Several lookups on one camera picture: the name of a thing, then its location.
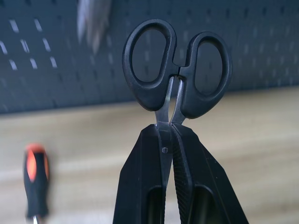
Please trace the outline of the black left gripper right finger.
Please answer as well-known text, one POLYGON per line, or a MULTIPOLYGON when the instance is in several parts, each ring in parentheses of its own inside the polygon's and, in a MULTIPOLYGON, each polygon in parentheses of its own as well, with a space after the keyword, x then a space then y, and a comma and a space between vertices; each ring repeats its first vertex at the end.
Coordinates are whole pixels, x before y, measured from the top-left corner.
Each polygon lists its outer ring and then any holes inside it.
POLYGON ((249 224, 225 170, 192 129, 172 125, 181 224, 249 224))

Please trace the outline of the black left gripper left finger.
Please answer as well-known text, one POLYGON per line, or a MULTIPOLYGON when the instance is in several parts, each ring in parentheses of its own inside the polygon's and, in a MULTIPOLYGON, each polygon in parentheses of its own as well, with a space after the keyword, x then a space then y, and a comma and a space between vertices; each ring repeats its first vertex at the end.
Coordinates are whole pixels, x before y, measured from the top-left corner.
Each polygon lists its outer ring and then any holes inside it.
POLYGON ((119 177, 113 224, 164 224, 166 186, 154 124, 141 130, 119 177))

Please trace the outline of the black-handled scissors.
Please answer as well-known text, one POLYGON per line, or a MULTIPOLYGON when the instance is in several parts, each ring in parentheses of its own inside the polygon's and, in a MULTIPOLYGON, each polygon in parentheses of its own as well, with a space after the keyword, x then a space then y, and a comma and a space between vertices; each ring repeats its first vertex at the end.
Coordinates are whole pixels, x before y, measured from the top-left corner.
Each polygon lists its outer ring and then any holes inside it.
POLYGON ((216 33, 201 32, 190 40, 184 66, 173 62, 176 47, 177 35, 172 25, 161 19, 150 19, 131 32, 122 55, 123 73, 133 95, 144 109, 155 112, 164 186, 168 184, 172 160, 171 124, 182 124, 185 119, 196 119, 210 111, 224 96, 232 77, 232 60, 228 46, 216 33), (164 35, 166 45, 157 78, 145 82, 135 75, 132 57, 137 40, 151 29, 164 35), (208 95, 201 93, 195 85, 198 49, 205 43, 217 48, 222 63, 219 84, 216 90, 208 95))

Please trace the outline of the dark blue pegboard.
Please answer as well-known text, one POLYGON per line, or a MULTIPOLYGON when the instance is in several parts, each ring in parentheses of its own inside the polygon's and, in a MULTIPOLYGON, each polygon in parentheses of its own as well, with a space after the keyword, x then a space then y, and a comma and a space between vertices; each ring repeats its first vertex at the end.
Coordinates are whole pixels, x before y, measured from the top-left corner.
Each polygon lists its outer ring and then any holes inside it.
POLYGON ((96 55, 77 38, 77 0, 0 0, 0 114, 133 101, 121 57, 141 22, 168 21, 174 63, 217 33, 233 61, 230 91, 299 85, 299 0, 113 0, 96 55))

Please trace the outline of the silver metal pegboard hook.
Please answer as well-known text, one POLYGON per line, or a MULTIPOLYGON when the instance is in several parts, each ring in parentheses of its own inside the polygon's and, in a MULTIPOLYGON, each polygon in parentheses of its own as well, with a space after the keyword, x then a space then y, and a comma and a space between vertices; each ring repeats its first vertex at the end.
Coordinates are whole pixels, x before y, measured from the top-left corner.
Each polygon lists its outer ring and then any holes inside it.
POLYGON ((102 38, 109 26, 112 0, 78 0, 77 36, 86 37, 88 47, 97 54, 102 38))

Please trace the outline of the orange and black screwdriver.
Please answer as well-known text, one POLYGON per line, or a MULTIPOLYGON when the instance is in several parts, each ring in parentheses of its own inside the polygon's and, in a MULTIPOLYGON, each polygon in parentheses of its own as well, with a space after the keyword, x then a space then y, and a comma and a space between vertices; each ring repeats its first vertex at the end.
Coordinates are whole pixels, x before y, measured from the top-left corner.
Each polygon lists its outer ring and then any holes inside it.
POLYGON ((28 205, 26 217, 33 224, 44 224, 44 218, 49 212, 47 195, 50 169, 45 148, 41 144, 31 143, 26 146, 23 175, 28 205))

